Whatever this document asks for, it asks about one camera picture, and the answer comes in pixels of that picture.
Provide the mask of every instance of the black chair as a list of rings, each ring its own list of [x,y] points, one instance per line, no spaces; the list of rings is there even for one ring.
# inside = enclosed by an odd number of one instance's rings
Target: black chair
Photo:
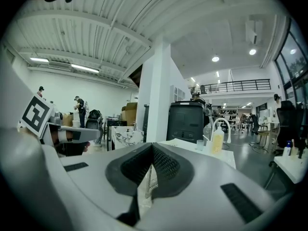
[[[294,139],[295,143],[300,143],[300,133],[302,125],[304,109],[302,103],[295,108],[291,101],[282,101],[281,108],[277,109],[279,119],[279,132],[277,143],[279,147],[284,148],[287,141]]]
[[[259,142],[250,142],[249,145],[251,145],[252,147],[261,147],[264,148],[264,146],[266,145],[266,140],[267,140],[267,136],[269,136],[269,131],[268,131],[268,126],[265,125],[260,125],[258,123],[258,119],[256,115],[251,115],[254,127],[252,128],[251,132],[256,134],[256,135],[260,135],[260,141]],[[265,136],[265,142],[263,146],[260,146],[261,143],[261,139],[262,136]]]

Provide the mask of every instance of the ceiling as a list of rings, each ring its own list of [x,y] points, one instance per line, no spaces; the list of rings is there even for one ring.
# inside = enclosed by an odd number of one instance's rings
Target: ceiling
[[[243,106],[246,106],[248,103],[252,103],[251,105],[253,105],[254,103],[258,104],[266,103],[268,100],[269,97],[212,99],[212,105],[223,106],[224,103],[226,103],[227,104],[226,109],[228,109],[228,107],[242,108]]]
[[[218,70],[219,77],[217,77],[216,72],[217,71],[206,73],[203,75],[193,76],[195,82],[191,78],[187,78],[185,80],[188,87],[195,87],[196,84],[200,85],[215,84],[218,83],[218,80],[220,80],[221,83],[231,81],[229,79],[230,76],[229,69]]]
[[[33,71],[54,72],[30,60],[42,57],[99,70],[71,69],[75,76],[136,87],[129,75],[154,54],[161,37],[171,43],[171,56],[184,78],[260,66],[279,26],[277,16],[285,12],[275,0],[29,0],[5,39]],[[263,25],[254,56],[247,54],[247,20]],[[211,62],[214,54],[221,58],[217,63]]]

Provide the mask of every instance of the air conditioner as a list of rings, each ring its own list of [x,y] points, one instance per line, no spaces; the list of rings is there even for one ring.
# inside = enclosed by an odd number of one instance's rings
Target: air conditioner
[[[49,68],[71,71],[71,64],[59,63],[59,62],[49,62]]]

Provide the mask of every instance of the fluorescent light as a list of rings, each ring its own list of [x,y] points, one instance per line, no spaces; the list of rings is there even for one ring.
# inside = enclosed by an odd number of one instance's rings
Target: fluorescent light
[[[32,61],[49,63],[48,59],[45,59],[45,58],[30,57],[30,59],[31,59]]]
[[[83,69],[83,70],[88,70],[88,71],[92,71],[92,72],[95,72],[95,73],[99,73],[98,70],[93,69],[93,68],[83,67],[83,66],[79,66],[79,65],[75,65],[75,64],[71,64],[71,66],[74,67],[74,68],[80,68],[80,69]]]
[[[214,57],[212,58],[212,61],[213,61],[213,62],[218,62],[218,61],[219,61],[219,57],[218,57],[218,56],[214,56]]]
[[[249,52],[250,55],[254,55],[255,53],[256,53],[255,49],[251,49],[250,52]]]

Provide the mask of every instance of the balcony railing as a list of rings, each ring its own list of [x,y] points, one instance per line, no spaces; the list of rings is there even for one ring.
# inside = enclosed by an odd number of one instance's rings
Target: balcony railing
[[[245,90],[270,90],[270,79],[251,79],[242,81],[224,82],[219,84],[200,85],[190,88],[191,94],[209,94],[217,92],[233,92]]]

